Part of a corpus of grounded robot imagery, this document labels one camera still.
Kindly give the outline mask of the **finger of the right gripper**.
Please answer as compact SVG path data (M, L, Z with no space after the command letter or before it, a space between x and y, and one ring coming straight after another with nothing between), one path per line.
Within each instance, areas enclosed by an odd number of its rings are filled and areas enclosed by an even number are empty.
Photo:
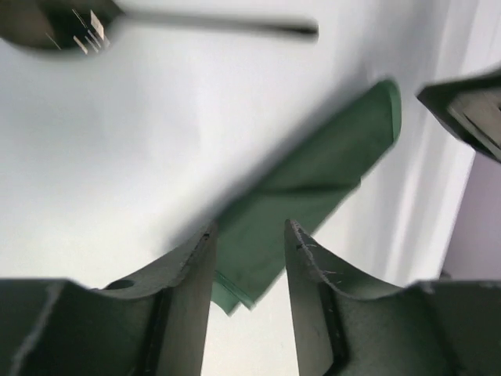
M426 85L417 99L452 136L500 162L500 71Z

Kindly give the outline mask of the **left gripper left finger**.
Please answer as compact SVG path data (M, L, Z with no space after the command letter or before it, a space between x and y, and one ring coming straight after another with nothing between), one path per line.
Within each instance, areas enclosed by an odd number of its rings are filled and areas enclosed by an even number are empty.
M100 290L107 298L152 300L137 356L125 369L117 355L94 375L198 375L204 357L218 226L211 222L147 266Z

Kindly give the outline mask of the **dark green cloth napkin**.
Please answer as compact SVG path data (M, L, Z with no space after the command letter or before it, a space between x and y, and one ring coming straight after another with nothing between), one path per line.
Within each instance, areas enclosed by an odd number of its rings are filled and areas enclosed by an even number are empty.
M355 190L391 149L402 124L398 84L384 79L323 122L218 217L212 301L252 309L285 267L283 227L308 231Z

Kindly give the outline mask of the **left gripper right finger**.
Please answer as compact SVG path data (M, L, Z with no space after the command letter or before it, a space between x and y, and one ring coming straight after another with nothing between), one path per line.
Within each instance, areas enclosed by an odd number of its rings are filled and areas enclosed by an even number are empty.
M409 375L410 289L346 262L296 221L286 222L284 241L299 373Z

